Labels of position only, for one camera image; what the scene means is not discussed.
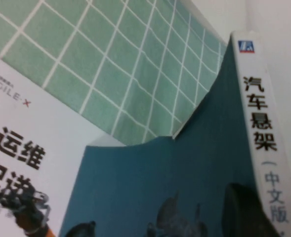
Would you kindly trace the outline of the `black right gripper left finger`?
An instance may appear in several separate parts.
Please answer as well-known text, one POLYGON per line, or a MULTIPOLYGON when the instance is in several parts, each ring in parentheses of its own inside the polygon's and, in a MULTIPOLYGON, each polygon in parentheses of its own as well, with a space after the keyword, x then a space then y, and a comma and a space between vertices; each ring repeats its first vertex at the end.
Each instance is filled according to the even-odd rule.
POLYGON ((257 194, 238 183, 225 188, 223 203, 224 237, 281 237, 265 215, 257 194))

